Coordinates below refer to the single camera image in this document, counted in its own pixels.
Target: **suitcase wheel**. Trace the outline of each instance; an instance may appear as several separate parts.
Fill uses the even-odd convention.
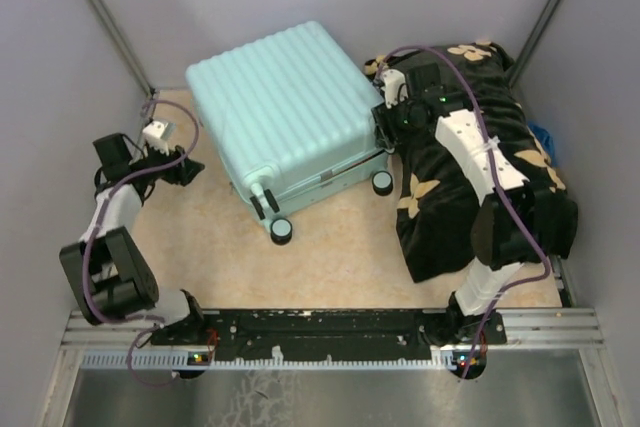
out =
[[[386,170],[373,174],[371,184],[373,185],[373,191],[382,197],[393,192],[393,177]]]
[[[271,240],[276,245],[288,244],[293,235],[293,226],[287,219],[276,219],[269,227]]]

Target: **metal pole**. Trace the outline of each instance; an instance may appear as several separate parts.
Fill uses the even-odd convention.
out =
[[[122,31],[118,28],[113,14],[109,11],[103,0],[88,0],[100,25],[105,29],[109,39],[113,43],[116,51],[124,61],[125,65],[135,78],[140,88],[147,96],[151,97],[155,89],[151,86],[142,65],[131,48]]]
[[[529,59],[531,59],[531,55],[536,49],[538,42],[540,42],[542,35],[547,29],[547,26],[549,25],[549,22],[561,1],[562,0],[547,0],[547,4],[544,6],[544,9],[542,9],[540,17],[533,26],[527,41],[524,43],[524,47],[522,47],[520,55],[516,59],[516,63],[509,71],[510,87],[513,87],[518,82],[518,79],[520,79],[522,72],[527,66]]]

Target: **blue cloth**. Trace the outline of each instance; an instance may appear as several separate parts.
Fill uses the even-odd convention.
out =
[[[540,145],[542,145],[542,148],[547,152],[547,154],[549,154],[549,157],[551,157],[551,166],[555,167],[557,162],[556,149],[553,145],[553,137],[551,137],[551,134],[547,129],[540,127],[534,122],[529,121],[527,122],[527,125],[531,129],[531,132],[533,132],[533,135],[535,135],[536,139],[538,139],[538,142],[540,142]]]

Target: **black floral cloth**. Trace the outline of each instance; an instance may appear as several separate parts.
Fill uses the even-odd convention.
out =
[[[565,184],[551,167],[551,159],[528,129],[520,104],[513,97],[506,71],[513,59],[498,44],[474,43],[436,47],[462,72],[471,85],[491,137],[516,169],[530,181],[553,193],[549,215],[555,242],[548,254],[566,258],[573,243],[578,208]],[[365,64],[373,78],[380,58]],[[436,56],[424,52],[390,59],[400,71],[438,63],[444,85],[458,87],[453,72]],[[473,259],[471,226],[478,213],[478,198],[451,154],[428,132],[416,133],[397,149],[403,164],[402,195],[396,231],[414,282],[461,270]]]

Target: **suitcase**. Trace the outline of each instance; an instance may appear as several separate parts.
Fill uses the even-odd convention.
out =
[[[317,22],[191,65],[194,106],[233,185],[274,242],[287,216],[357,182],[391,192],[371,109],[383,100]]]

